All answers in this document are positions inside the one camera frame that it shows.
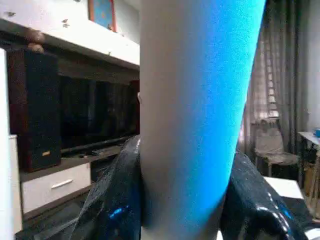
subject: ceiling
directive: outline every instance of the ceiling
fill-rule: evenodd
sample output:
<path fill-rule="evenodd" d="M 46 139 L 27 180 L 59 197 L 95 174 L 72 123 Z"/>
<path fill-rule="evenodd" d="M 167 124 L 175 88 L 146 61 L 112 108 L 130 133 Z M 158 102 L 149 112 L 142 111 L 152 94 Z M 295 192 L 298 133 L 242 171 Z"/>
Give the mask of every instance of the ceiling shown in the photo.
<path fill-rule="evenodd" d="M 124 0 L 138 11 L 140 10 L 140 0 Z"/>

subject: small figurine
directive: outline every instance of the small figurine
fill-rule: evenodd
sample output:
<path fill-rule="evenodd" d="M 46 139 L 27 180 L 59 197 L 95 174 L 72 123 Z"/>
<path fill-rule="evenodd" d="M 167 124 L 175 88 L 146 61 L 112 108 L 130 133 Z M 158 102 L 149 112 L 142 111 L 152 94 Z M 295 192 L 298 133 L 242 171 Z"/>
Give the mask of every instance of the small figurine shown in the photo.
<path fill-rule="evenodd" d="M 45 43 L 45 35 L 41 31 L 29 28 L 26 31 L 25 39 L 29 42 L 28 49 L 33 52 L 44 53 L 45 50 L 42 44 Z"/>

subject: black shiny plastic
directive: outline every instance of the black shiny plastic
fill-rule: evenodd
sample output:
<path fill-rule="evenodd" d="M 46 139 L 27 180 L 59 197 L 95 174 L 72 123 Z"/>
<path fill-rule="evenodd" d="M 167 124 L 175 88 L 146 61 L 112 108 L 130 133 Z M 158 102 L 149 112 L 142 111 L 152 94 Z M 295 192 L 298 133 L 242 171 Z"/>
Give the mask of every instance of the black shiny plastic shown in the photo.
<path fill-rule="evenodd" d="M 128 140 L 91 189 L 71 240 L 139 240 L 141 237 L 140 137 Z"/>
<path fill-rule="evenodd" d="M 220 221 L 224 240 L 307 240 L 282 198 L 237 152 Z"/>

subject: black speaker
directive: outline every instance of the black speaker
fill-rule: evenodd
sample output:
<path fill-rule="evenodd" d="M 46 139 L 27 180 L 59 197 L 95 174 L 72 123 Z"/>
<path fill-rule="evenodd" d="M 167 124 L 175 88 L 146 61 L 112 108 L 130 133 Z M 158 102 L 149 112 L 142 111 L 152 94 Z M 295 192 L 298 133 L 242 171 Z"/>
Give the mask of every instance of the black speaker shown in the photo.
<path fill-rule="evenodd" d="M 10 131 L 19 166 L 28 172 L 61 162 L 60 85 L 54 56 L 26 49 L 7 53 Z"/>

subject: white pole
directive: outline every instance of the white pole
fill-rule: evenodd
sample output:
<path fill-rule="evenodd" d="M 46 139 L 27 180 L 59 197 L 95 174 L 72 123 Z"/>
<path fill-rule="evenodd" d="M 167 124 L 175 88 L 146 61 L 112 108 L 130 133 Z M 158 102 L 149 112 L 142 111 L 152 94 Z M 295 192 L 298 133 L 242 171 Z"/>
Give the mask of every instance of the white pole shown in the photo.
<path fill-rule="evenodd" d="M 145 230 L 212 240 L 229 182 L 264 0 L 142 0 Z"/>
<path fill-rule="evenodd" d="M 0 239 L 13 239 L 11 162 L 9 156 L 9 113 L 6 52 L 0 48 Z"/>

